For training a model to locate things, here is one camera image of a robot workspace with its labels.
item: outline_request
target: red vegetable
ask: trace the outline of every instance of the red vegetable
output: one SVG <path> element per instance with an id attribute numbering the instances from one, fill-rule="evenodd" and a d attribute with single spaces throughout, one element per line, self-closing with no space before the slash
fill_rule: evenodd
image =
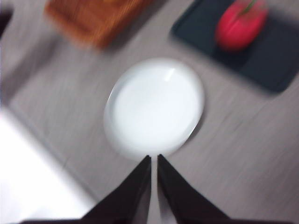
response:
<path id="1" fill-rule="evenodd" d="M 237 0 L 222 15 L 216 28 L 216 41 L 226 51 L 239 51 L 250 45 L 262 31 L 268 15 L 262 0 Z"/>

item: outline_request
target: white plate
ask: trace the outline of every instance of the white plate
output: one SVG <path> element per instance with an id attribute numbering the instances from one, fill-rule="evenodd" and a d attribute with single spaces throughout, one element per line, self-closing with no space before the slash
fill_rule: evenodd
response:
<path id="1" fill-rule="evenodd" d="M 203 106 L 203 87 L 192 69 L 173 59 L 149 59 L 115 84 L 105 107 L 105 131 L 127 157 L 166 155 L 189 138 Z"/>

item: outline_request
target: tabletop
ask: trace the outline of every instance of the tabletop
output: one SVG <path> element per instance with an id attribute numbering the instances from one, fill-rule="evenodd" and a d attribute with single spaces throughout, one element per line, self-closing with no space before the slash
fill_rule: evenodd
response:
<path id="1" fill-rule="evenodd" d="M 167 159 L 230 217 L 299 223 L 299 77 L 270 95 L 173 40 L 170 29 L 191 3 L 156 0 L 98 51 L 62 37 L 43 16 L 45 0 L 2 0 L 14 15 L 1 40 L 1 101 L 100 201 L 138 164 L 104 133 L 113 85 L 139 61 L 180 60 L 198 73 L 206 105 L 190 139 Z M 298 0 L 269 4 L 299 20 Z M 153 167 L 148 223 L 167 223 Z"/>

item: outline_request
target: brown wicker basket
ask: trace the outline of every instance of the brown wicker basket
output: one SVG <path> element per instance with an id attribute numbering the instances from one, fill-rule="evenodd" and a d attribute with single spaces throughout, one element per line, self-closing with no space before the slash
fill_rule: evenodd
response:
<path id="1" fill-rule="evenodd" d="M 153 0 L 50 0 L 45 14 L 71 40 L 106 47 Z"/>

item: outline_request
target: dark tray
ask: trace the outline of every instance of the dark tray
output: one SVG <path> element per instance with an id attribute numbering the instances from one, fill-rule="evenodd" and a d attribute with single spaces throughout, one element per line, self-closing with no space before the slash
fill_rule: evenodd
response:
<path id="1" fill-rule="evenodd" d="M 232 0 L 196 0 L 172 33 L 267 90 L 285 90 L 299 69 L 298 25 L 270 12 L 257 39 L 244 51 L 227 53 L 215 42 L 216 25 Z"/>

